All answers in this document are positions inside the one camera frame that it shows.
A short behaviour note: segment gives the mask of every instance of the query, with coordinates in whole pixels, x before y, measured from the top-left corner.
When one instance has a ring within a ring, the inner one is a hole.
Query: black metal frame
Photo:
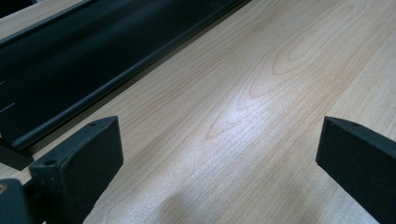
[[[84,1],[1,40],[0,162],[26,167],[32,144],[241,2]]]

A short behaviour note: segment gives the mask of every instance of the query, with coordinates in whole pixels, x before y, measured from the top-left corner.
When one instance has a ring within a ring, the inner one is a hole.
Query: screw hole
[[[7,190],[7,185],[0,185],[0,194]]]
[[[51,166],[51,165],[55,165],[55,163],[56,163],[56,160],[49,160],[49,161],[45,161],[44,165]]]

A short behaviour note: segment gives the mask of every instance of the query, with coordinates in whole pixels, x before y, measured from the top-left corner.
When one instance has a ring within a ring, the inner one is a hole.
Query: table top
[[[0,38],[79,1],[0,20]],[[124,164],[86,223],[376,223],[316,162],[324,116],[396,139],[396,2],[252,0],[73,119]],[[0,164],[0,177],[26,182]]]

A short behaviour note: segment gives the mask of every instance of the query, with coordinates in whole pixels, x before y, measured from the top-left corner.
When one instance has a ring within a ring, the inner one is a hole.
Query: light wood surface
[[[117,115],[125,162],[86,223],[376,223],[315,157],[325,115],[396,139],[395,11],[253,0],[35,157]]]

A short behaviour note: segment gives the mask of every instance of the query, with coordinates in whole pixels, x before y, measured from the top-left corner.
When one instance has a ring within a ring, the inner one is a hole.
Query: black plastic part
[[[0,41],[0,131],[17,150],[243,0],[91,0]]]
[[[28,152],[20,152],[0,137],[0,162],[19,171],[33,162]]]
[[[29,168],[36,189],[53,211],[48,224],[82,223],[123,163],[116,118],[97,120],[35,161]]]
[[[86,125],[30,165],[23,187],[0,180],[0,223],[82,223],[122,164],[117,117]]]
[[[396,143],[357,123],[326,117],[317,163],[380,223],[396,223]]]
[[[33,224],[32,213],[17,179],[0,180],[0,223]]]

